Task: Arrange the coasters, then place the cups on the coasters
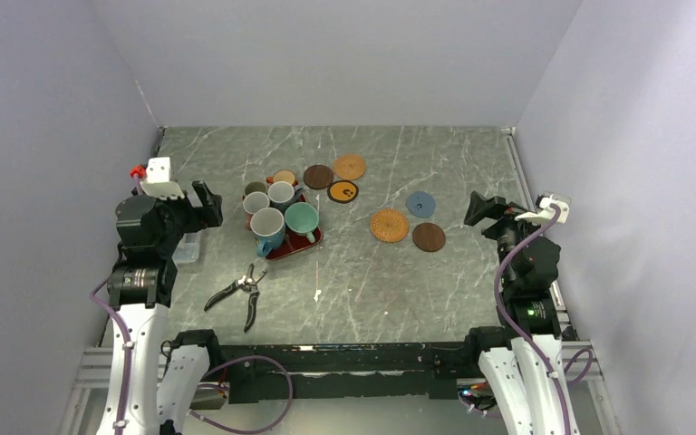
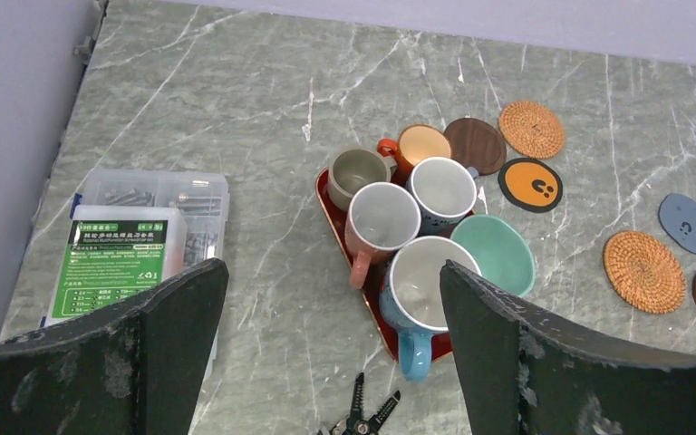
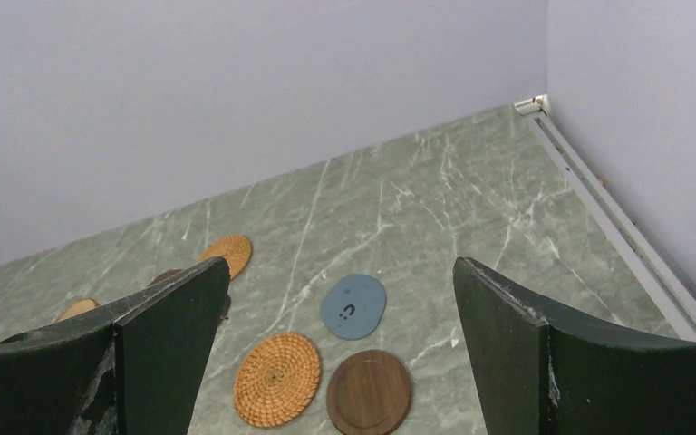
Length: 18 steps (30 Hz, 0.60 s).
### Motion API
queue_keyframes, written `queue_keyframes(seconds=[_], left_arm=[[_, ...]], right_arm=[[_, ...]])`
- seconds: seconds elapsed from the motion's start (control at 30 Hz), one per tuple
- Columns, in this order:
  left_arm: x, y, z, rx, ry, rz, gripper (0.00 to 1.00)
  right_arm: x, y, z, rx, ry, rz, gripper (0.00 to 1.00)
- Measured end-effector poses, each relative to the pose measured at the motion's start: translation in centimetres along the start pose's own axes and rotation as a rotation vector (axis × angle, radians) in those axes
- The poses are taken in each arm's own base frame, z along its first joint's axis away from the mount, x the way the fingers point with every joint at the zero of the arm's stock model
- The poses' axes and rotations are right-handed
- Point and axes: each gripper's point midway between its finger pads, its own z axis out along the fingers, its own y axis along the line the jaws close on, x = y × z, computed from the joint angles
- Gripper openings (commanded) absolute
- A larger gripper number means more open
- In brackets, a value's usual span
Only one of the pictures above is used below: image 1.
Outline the dark wood coaster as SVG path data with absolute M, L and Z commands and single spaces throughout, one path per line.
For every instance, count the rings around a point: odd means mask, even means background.
M 304 171 L 303 182 L 310 189 L 326 189 L 334 182 L 334 172 L 328 166 L 315 164 Z
M 422 251 L 436 252 L 446 245 L 446 234 L 440 226 L 424 222 L 413 229 L 412 241 Z

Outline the blue rubber coaster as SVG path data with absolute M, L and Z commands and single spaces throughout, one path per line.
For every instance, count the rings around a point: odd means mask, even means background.
M 408 196 L 406 207 L 417 218 L 430 218 L 435 212 L 436 200 L 427 192 L 415 191 Z

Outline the woven rattan coaster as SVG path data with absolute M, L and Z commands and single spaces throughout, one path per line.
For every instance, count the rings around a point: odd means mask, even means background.
M 342 155 L 333 162 L 333 173 L 340 179 L 359 179 L 365 173 L 366 168 L 364 158 L 356 154 Z
M 385 208 L 372 215 L 371 232 L 373 236 L 385 243 L 402 241 L 410 230 L 410 223 L 399 210 Z

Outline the orange black rubber coaster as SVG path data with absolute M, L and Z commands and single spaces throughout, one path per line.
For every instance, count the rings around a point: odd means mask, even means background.
M 328 198 L 338 204 L 347 204 L 357 199 L 358 186 L 350 180 L 337 180 L 327 188 Z

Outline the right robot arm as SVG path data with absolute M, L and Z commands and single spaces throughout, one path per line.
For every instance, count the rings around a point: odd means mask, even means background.
M 537 199 L 533 210 L 500 196 L 472 192 L 467 226 L 485 219 L 483 237 L 498 244 L 493 283 L 501 326 L 475 330 L 463 352 L 468 372 L 484 376 L 493 409 L 510 434 L 576 434 L 579 431 L 563 368 L 563 333 L 552 285 L 561 247 L 546 232 L 566 222 L 567 200 L 556 194 Z

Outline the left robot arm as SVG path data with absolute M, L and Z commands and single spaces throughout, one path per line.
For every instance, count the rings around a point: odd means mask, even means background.
M 222 198 L 203 181 L 175 198 L 141 193 L 116 207 L 119 258 L 106 280 L 101 306 L 115 331 L 109 390 L 100 434 L 180 434 L 199 383 L 224 368 L 216 334 L 179 333 L 171 341 L 166 371 L 159 374 L 161 347 L 178 269 L 173 254 L 188 233 L 222 223 Z

